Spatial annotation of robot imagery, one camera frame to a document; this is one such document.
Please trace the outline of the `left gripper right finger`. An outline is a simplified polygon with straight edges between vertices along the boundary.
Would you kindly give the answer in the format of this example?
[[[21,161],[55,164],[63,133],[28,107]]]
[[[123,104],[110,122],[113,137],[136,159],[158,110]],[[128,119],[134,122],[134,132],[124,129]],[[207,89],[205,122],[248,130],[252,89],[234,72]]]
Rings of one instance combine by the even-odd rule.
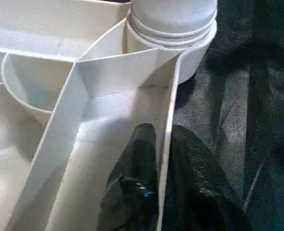
[[[208,147],[172,128],[164,205],[166,231],[250,231],[235,191]]]

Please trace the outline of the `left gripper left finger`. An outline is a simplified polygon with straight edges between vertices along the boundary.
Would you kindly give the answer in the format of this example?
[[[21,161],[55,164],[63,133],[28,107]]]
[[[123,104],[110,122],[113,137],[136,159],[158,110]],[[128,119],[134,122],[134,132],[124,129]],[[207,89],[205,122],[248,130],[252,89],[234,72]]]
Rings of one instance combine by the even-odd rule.
[[[155,231],[158,219],[156,133],[150,123],[135,127],[106,182],[98,230]]]

